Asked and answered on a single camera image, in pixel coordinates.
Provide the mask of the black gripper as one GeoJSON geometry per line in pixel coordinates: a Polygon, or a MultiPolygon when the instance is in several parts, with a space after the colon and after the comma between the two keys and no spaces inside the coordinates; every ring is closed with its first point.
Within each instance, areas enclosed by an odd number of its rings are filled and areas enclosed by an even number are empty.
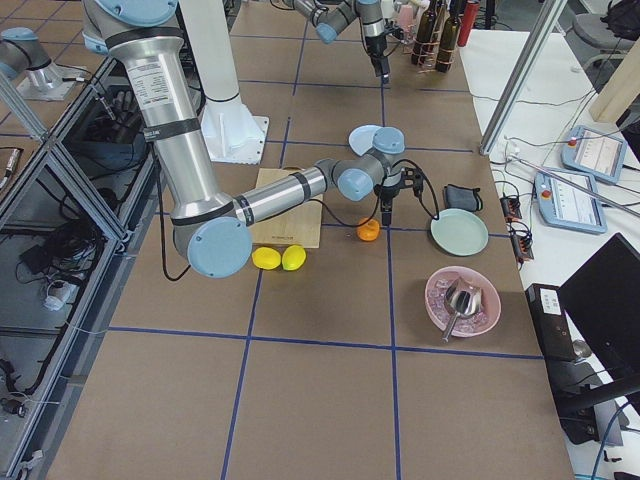
{"type": "Polygon", "coordinates": [[[404,188],[403,174],[395,174],[374,187],[374,193],[379,200],[383,225],[390,225],[392,223],[393,211],[391,209],[393,207],[393,200],[404,188]]]}
{"type": "Polygon", "coordinates": [[[374,68],[374,73],[376,75],[383,75],[382,83],[389,83],[390,81],[389,62],[385,54],[386,48],[387,48],[387,41],[386,41],[385,35],[366,37],[367,54],[374,68]]]}

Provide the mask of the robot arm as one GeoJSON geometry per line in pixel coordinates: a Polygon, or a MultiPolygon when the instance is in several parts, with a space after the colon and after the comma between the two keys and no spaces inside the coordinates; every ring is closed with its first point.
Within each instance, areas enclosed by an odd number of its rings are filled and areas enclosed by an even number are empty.
{"type": "Polygon", "coordinates": [[[354,160],[323,159],[266,186],[231,196],[219,186],[215,158],[261,142],[267,122],[243,104],[223,5],[218,1],[87,1],[87,48],[126,70],[145,139],[159,157],[174,200],[178,252],[200,274],[236,273],[252,252],[250,226],[330,188],[358,201],[398,176],[403,133],[378,129],[354,160]]]}
{"type": "Polygon", "coordinates": [[[317,36],[330,44],[354,21],[360,23],[364,50],[382,84],[389,81],[389,62],[385,54],[387,33],[380,1],[340,1],[333,9],[320,1],[285,1],[284,4],[299,12],[311,22],[317,36]]]}

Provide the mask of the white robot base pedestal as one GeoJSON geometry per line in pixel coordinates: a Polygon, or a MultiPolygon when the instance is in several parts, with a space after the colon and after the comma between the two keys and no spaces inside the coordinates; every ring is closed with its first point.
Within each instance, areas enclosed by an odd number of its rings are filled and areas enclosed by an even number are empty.
{"type": "Polygon", "coordinates": [[[223,3],[184,0],[179,7],[204,93],[201,130],[209,155],[215,162],[256,165],[269,119],[252,115],[241,98],[223,3]]]}

